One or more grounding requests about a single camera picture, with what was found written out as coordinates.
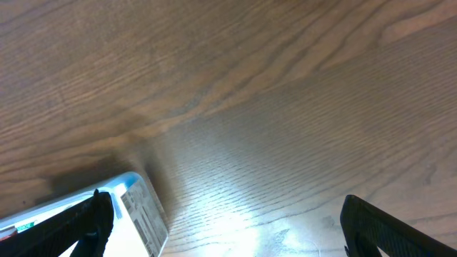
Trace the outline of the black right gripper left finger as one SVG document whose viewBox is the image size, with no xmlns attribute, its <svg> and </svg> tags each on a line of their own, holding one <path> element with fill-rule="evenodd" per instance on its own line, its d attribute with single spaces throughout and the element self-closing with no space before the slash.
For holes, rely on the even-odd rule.
<svg viewBox="0 0 457 257">
<path fill-rule="evenodd" d="M 91 198 L 1 242 L 2 257 L 60 256 L 75 246 L 72 256 L 102 256 L 114 227 L 114 207 L 108 192 Z"/>
</svg>

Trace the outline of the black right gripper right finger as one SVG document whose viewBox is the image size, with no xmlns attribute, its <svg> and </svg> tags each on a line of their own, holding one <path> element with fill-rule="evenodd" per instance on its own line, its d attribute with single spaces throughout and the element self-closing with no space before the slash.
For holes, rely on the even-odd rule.
<svg viewBox="0 0 457 257">
<path fill-rule="evenodd" d="M 349 257 L 456 257 L 456 249 L 416 230 L 355 195 L 347 195 L 340 215 Z"/>
</svg>

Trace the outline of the white Panadol box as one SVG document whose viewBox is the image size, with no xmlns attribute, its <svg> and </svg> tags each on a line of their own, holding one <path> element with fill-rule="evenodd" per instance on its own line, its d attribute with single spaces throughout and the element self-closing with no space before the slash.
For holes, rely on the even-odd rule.
<svg viewBox="0 0 457 257">
<path fill-rule="evenodd" d="M 106 244 L 106 257 L 160 256 L 169 233 L 159 211 L 152 185 L 135 172 L 83 188 L 61 198 L 1 219 L 1 235 L 10 228 L 18 233 L 88 199 L 95 190 L 110 193 L 114 228 Z"/>
</svg>

